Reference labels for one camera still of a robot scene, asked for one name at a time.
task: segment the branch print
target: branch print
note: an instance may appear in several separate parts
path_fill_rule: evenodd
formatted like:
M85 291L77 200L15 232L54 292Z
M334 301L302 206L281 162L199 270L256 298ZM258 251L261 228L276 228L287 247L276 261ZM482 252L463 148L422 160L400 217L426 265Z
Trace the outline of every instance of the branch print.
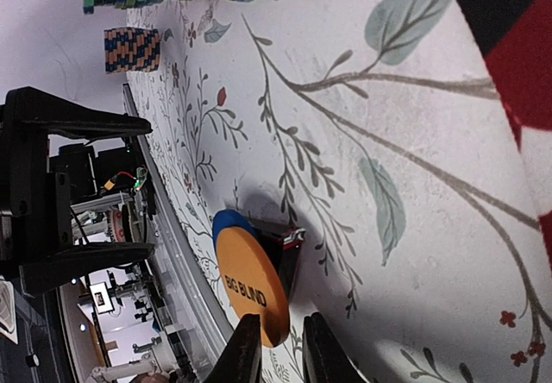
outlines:
M442 375L436 365L433 352L427 347L423 348L423 356L425 357L425 361L428 364L427 367L419 366L414 358L403 349L400 350L400 354L415 368L415 370L411 372L411 379L418 380L424 377L435 381L441 381L442 383L453 383L453 381L458 381L449 380ZM460 376L464 379L465 383L474 383L472 372L470 372L465 363L460 363L460 365L458 366L458 371L460 373Z
M428 8L436 6L439 8L439 11L443 12L446 9L447 5L439 2L441 2L441 0L430 0L430 3L428 3ZM417 3L414 3L412 7L415 7L418 4L419 1L417 1ZM430 13L432 14L430 16L436 16L435 11ZM407 12L406 15L401 18L402 20L407 20L405 21L405 25L407 25L408 28L401 27L397 30L404 30L406 31L405 33L408 33L408 31L410 31L409 25L411 21L408 21L410 19L410 16L411 11ZM331 67L325 74L325 77L321 81L314 81L306 84L295 83L287 78L282 71L280 71L280 69L274 64L274 62L268 55L267 50L272 45L272 41L267 38L255 35L245 18L244 22L257 49L257 52L259 53L260 62L265 74L265 90L264 94L259 100L259 104L263 107L261 120L270 120L270 122L267 121L267 129L268 131L274 131L276 133L276 136L279 140L280 148L282 150L282 153L284 154L284 174L280 179L280 186L284 190L282 209L289 211L289 208L292 207L293 193L295 192L294 187L296 185L295 182L297 182L297 186L301 188L302 193L309 199L309 202L312 205L312 209L317 214L320 220L320 224L322 225L323 239L321 240L320 244L316 246L316 249L323 253L323 257L319 261L320 265L323 267L324 272L328 274L328 263L336 262L339 265L339 268L341 268L341 270L345 272L349 278L351 287L348 293L349 303L346 307L348 317L350 317L351 312L356 309L356 299L358 298L357 287L362 285L362 279L352 270L351 266L347 263L347 260L345 259L345 254L342 252L342 247L340 245L343 244L343 237L348 238L348 234L353 233L354 231L350 230L349 227L342 227L340 224L336 224L337 230L333 230L334 225L332 224L332 220L334 217L329 211L331 209L330 203L325 198L317 197L313 193L310 186L307 185L303 179L301 179L300 169L304 168L304 160L302 160L303 158L301 156L303 155L304 150L300 147L299 141L293 142L293 146L295 146L295 149L298 150L299 153L295 153L292 156L292 154L288 151L286 144L282 142L282 139L284 137L290 136L288 135L288 129L281 128L281 126L279 126L278 120L275 118L275 108L272 104L272 99L270 96L271 87L269 71L273 72L276 77L300 100L304 101L306 105L309 105L314 111L318 112L321 117L328 120L328 122L335 126L335 128L339 132L344 134L347 138L349 138L349 140L351 140L351 142L356 145L356 147L358 147L361 153L361 158L359 160L359 172L362 174L365 181L367 182L367 186L370 192L373 194L374 200L378 205L377 224L380 240L382 242L384 265L388 262L390 253L393 249L397 247L400 236L405 231L404 205L402 204L402 200L400 199L396 186L392 182L391 175L388 173L387 170L385 170L385 168L381 167L381 164L377 160L374 160L370 157L366 148L364 148L363 143L358 139L358 136L360 138L365 138L372 142L375 142L383 148L386 148L389 151L397 154L399 157L402 157L403 159L408 160L409 162L421 167L433 177L443 182L452 191L456 192L466 202L467 205L472 207L489 223L489 225L494 229L497 235L499 235L499 237L505 243L506 248L511 253L511 256L520 272L521 280L524 284L524 289L528 301L527 310L531 313L530 318L533 325L531 338L529 340L527 348L519 351L514 351L514 353L511 355L511 360L514 366L521 367L523 364L529 361L530 357L532 357L533 368L531 370L530 383L538 382L540 361L541 358L545 355L546 349L546 345L543 340L542 326L545 325L550 331L552 331L552 318L550 317L548 312L544 310L540 299L536 294L535 287L533 286L533 283L530 279L525 263L521 255L519 254L515 244L511 240L509 234L507 233L505 228L480 204L480 201L491 205L492 207L504 212L510 217L515 218L520 223L523 223L531 229L539 230L538 221L532 217L525 215L523 212L511 207L505 202L493 197L492 195L489 195L488 193L476 188L475 186L470 185L468 182L456 178L454 175L445 172L437 166L432 165L427 160L424 160L421 157L401 148L400 146L367 131L354 122L350 122L348 119L344 118L334 110L331 110L330 108L323 105L321 102L318 102L311 95L311 93L316 93L324 89L344 85L360 99L365 99L368 97L368 93L363 88L357 86L358 83L388 81L397 82L404 85L419 85L423 87L437 89L440 91L460 93L468 97L498 99L498 95L494 90L492 82L488 78L473 79L463 82L440 82L428 80L425 78L403 77L395 76L392 74L379 74L373 71L380 62L384 62L389 65L396 65L401 62L413 50L413 47L411 47L411 45L414 43L417 45L417 43L423 38L423 35L427 34L433 28L434 24L432 24L429 28L425 29L425 32L422 35L416 35L416 39L412 38L410 40L406 40L405 44L398 48L404 52L395 53L393 57L387 58L386 60L384 57L385 53L389 53L389 51L391 51L388 49L390 47L389 44L382 44L381 47L376 47L375 45L373 45L374 49L377 49L379 53L377 54L375 61L360 72L346 72L340 75L332 75L337 68L345 65L347 61L353 57L354 53L348 50L337 58L337 60L331 65ZM381 35L382 37L388 36L386 35L386 31L392 31L393 28L396 28L385 22L381 23L380 27L383 28ZM292 129L291 133L291 137L293 137L296 134L296 130ZM352 243L350 245L350 248L352 248L353 250L351 254L354 255L354 245ZM509 317L506 316L504 317L504 319L501 320L504 321L505 324L512 324L513 321L511 315ZM464 377L467 382L471 381L471 374L469 373L469 370L465 365L461 365L460 371L462 377ZM427 370L417 370L417 373L424 372L427 372ZM447 381L438 374L434 375L437 376L438 379L441 379L441 381Z

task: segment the orange poker chip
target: orange poker chip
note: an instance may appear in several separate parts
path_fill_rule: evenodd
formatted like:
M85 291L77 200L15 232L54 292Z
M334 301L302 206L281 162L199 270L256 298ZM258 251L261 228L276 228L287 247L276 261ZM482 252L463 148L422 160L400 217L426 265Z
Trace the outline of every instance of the orange poker chip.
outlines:
M217 237L216 257L237 316L260 315L264 346L274 348L284 342L290 332L289 303L262 246L245 229L226 228Z

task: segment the table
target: table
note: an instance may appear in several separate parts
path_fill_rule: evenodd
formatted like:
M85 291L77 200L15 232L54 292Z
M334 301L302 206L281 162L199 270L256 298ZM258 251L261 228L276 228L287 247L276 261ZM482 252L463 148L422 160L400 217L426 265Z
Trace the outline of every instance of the table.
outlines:
M321 311L371 380L546 381L550 267L499 96L455 0L166 2L155 73L129 73L149 146L235 326L220 209L308 230L292 334Z

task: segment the cable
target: cable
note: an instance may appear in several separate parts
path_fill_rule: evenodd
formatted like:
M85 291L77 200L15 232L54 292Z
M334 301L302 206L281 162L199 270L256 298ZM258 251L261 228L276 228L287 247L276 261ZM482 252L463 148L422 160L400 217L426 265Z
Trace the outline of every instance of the cable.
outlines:
M122 307L121 307L119 304L117 304L117 306L119 307L119 313L118 313L117 315L115 315L115 314L113 314L113 312L110 312L110 313L109 313L109 314L110 314L110 317L119 318L119 317L121 316L121 314L122 314Z
M119 172L119 173L117 174L117 176L126 176L126 177L128 177L128 178L131 178L132 180L136 180L136 178L135 178L132 174L130 174L129 172L124 172L124 171L123 171L123 172Z
M85 232L85 228L83 228L83 224L79 221L77 214L72 209L71 206L69 206L69 209L71 210L72 217L75 219L75 222L77 223L78 230L80 230L80 234L83 236L83 240L86 242L86 245L90 245L90 240L88 239L88 235Z

